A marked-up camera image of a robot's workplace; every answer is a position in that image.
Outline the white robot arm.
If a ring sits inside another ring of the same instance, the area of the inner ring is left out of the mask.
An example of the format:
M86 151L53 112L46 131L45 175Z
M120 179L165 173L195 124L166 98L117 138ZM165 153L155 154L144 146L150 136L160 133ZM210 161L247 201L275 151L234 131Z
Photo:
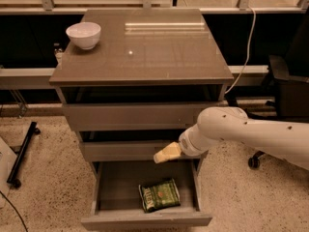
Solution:
M309 169L309 124L251 119L239 107L209 107L194 126L154 155L155 163L198 157L223 141L237 141L268 155Z

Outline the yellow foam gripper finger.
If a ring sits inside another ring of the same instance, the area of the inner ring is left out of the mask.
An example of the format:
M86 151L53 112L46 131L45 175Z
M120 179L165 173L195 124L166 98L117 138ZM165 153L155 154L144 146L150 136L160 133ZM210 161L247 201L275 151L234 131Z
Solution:
M162 163L168 160L178 159L182 155L182 150L178 142L173 142L154 154L154 162Z

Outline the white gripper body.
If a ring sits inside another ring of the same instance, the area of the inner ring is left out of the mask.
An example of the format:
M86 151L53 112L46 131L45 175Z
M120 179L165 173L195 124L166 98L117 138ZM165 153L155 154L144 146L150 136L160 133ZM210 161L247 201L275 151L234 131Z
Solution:
M217 145L219 139L210 138L207 132L198 125L184 131L179 138L182 152L190 157L203 155L210 147Z

